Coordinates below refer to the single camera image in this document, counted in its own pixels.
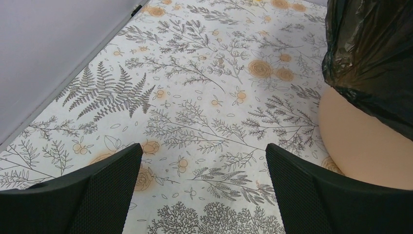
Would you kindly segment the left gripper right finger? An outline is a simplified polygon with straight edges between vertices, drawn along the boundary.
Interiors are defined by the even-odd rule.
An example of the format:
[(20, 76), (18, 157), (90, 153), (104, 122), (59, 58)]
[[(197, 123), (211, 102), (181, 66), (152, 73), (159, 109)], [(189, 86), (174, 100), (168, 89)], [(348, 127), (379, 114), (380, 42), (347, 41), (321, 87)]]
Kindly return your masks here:
[(288, 234), (410, 234), (413, 193), (337, 174), (270, 143), (266, 160)]

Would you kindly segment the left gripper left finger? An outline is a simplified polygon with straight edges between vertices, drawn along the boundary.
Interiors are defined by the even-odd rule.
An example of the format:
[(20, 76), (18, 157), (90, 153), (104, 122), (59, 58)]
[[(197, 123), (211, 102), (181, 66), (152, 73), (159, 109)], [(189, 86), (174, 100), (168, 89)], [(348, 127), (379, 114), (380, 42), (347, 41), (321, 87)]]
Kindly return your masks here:
[(141, 145), (135, 143), (28, 189), (1, 191), (1, 233), (122, 233), (142, 155)]

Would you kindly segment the black plastic trash bag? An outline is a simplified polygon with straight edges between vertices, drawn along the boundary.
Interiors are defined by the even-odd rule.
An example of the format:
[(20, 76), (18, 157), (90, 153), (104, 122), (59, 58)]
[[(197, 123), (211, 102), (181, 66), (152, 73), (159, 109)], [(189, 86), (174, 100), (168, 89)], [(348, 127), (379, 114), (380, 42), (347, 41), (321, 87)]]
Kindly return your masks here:
[(349, 103), (413, 137), (413, 3), (330, 0), (325, 82)]

